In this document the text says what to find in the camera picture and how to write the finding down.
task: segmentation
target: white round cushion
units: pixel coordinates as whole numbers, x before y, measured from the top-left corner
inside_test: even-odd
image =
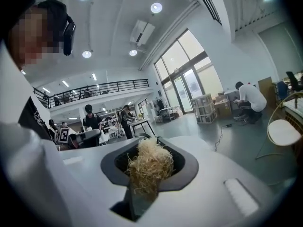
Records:
[[[214,151],[214,147],[211,147],[205,140],[197,136],[177,136],[168,139],[168,141],[186,151],[190,151],[190,148]]]
[[[290,124],[290,122],[279,119],[273,121],[268,126],[268,134],[279,146],[289,146],[295,144],[300,138],[300,133]]]

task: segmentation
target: white pillar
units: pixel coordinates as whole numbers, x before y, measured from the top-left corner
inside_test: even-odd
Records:
[[[82,124],[82,128],[84,129],[85,132],[85,128],[83,127],[83,119],[86,117],[86,113],[83,109],[83,107],[79,107],[79,114],[80,114],[80,118],[81,118],[81,124]]]

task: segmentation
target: white machine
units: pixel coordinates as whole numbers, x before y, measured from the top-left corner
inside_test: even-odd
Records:
[[[135,149],[139,138],[58,152],[31,130],[0,124],[0,140],[8,181],[53,226],[243,226],[273,201],[265,184],[229,158],[198,145],[181,149],[159,138],[174,152],[177,172],[159,185],[158,197],[145,213],[129,220],[112,211],[118,203],[130,203],[128,176],[117,161]]]

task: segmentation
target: white shirt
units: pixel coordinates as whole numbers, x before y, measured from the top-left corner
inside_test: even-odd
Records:
[[[255,112],[261,112],[266,107],[266,99],[262,93],[253,85],[246,84],[239,88],[240,100],[249,101]]]

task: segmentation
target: pants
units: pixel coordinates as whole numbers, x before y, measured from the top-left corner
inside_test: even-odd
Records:
[[[240,103],[239,108],[241,109],[241,115],[246,114],[249,118],[253,118],[256,113],[252,110],[250,102]]]
[[[125,132],[125,135],[126,135],[127,139],[132,139],[133,134],[132,134],[131,128],[129,127],[127,122],[123,121],[123,122],[121,122],[121,125],[124,129],[124,132]]]

